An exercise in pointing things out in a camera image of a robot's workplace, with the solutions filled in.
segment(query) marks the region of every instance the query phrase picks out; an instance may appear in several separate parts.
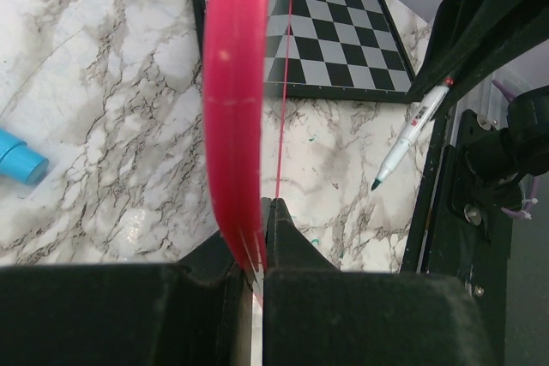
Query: marker tip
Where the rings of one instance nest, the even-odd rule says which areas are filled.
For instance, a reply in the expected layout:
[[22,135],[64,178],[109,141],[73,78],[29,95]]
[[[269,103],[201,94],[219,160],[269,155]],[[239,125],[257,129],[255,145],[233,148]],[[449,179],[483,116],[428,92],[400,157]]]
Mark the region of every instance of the marker tip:
[[377,186],[379,186],[380,184],[381,184],[381,180],[378,180],[378,179],[374,180],[374,183],[371,186],[371,191],[373,192],[377,188]]

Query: marble surface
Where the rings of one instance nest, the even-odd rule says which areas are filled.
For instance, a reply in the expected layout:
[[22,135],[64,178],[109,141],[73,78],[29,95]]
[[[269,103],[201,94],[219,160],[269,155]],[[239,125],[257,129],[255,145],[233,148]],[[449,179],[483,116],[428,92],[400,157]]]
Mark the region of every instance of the marble surface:
[[[417,68],[429,28],[388,4]],[[175,261],[213,233],[191,0],[0,0],[0,10],[0,127],[51,160],[37,187],[0,177],[0,264]],[[288,102],[281,196],[342,269],[399,267],[429,132],[369,186],[408,114]],[[267,101],[271,197],[280,121],[280,102]]]

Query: blue cap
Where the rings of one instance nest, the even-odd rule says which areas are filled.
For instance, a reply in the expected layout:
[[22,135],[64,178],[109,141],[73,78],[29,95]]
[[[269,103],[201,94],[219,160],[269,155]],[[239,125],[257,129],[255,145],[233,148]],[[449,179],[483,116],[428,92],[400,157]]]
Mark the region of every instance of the blue cap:
[[49,161],[27,143],[0,129],[0,173],[25,184],[42,179]]

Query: marker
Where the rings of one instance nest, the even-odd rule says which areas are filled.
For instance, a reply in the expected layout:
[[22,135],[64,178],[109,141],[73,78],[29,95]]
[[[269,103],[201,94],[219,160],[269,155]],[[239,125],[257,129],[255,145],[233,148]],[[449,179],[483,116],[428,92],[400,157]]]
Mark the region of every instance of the marker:
[[421,132],[429,123],[440,104],[443,103],[446,94],[453,84],[454,80],[448,77],[442,84],[431,89],[423,100],[421,100],[416,112],[399,134],[395,145],[393,145],[389,154],[381,164],[376,180],[374,180],[374,183],[371,186],[371,190],[375,190],[388,175],[395,171],[396,167],[401,163],[402,159],[404,159],[404,156],[406,156],[407,151],[418,140]]

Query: chessboard border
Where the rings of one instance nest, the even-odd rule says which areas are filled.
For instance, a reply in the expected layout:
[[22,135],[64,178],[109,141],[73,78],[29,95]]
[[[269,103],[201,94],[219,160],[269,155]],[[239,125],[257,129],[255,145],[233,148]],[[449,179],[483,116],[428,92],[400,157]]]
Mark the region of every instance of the chessboard border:
[[[413,82],[415,73],[412,64],[402,43],[401,36],[398,34],[393,21],[393,16],[389,12],[385,0],[377,0],[383,11],[383,15],[389,25],[389,30],[396,43],[401,59],[404,62],[404,69],[410,82]],[[192,0],[193,10],[196,20],[196,36],[198,40],[198,49],[202,55],[202,39],[204,35],[204,17],[206,14],[205,0]],[[281,96],[283,83],[280,82],[265,82],[265,93],[268,96]],[[288,83],[287,97],[301,99],[330,99],[330,100],[358,100],[367,102],[382,102],[382,103],[400,103],[409,104],[421,101],[423,96],[417,93],[396,92],[376,89],[360,89],[356,87],[319,87],[316,85],[303,85],[298,83]]]

